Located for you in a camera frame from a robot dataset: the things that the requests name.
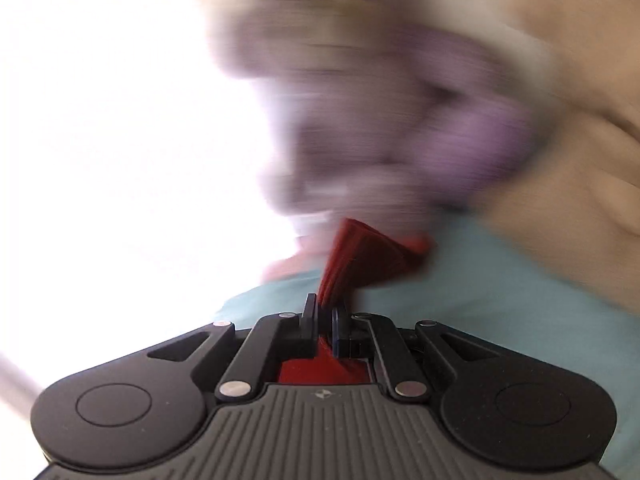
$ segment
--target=circular button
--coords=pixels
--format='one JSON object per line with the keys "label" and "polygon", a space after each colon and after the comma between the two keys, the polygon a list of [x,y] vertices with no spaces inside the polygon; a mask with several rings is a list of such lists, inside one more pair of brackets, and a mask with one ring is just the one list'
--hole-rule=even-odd
{"label": "circular button", "polygon": [[131,424],[151,409],[151,396],[133,384],[104,384],[82,394],[76,411],[88,423],[114,428]]}
{"label": "circular button", "polygon": [[562,420],[571,409],[567,396],[548,384],[512,384],[495,397],[500,413],[526,426],[550,426]]}

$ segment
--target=gray ribbed plate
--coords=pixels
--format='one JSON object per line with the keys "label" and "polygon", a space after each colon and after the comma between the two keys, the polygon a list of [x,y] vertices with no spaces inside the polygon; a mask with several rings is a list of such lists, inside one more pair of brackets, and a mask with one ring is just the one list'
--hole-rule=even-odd
{"label": "gray ribbed plate", "polygon": [[452,444],[423,406],[375,384],[273,384],[220,408],[187,450],[149,469],[89,475],[52,465],[37,480],[606,480],[595,464],[540,475],[502,470]]}

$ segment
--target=red cloth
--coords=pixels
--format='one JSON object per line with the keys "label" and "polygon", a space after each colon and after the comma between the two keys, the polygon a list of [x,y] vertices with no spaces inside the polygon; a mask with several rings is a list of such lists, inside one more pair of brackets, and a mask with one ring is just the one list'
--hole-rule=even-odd
{"label": "red cloth", "polygon": [[[345,219],[335,237],[318,290],[318,308],[331,308],[345,299],[347,305],[357,288],[397,278],[416,270],[433,246],[429,238],[404,240],[403,244],[362,222]],[[279,383],[368,383],[366,365],[357,360],[336,359],[324,338],[319,338],[313,359],[291,359],[280,369]]]}

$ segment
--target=metal pin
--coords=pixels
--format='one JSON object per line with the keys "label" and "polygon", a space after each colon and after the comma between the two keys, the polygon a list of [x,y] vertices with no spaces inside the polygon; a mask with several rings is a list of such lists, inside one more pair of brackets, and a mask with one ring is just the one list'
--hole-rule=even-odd
{"label": "metal pin", "polygon": [[418,381],[402,381],[396,384],[396,394],[403,397],[420,397],[427,392],[427,385]]}
{"label": "metal pin", "polygon": [[251,391],[251,385],[244,381],[228,381],[220,384],[220,393],[226,397],[244,397]]}

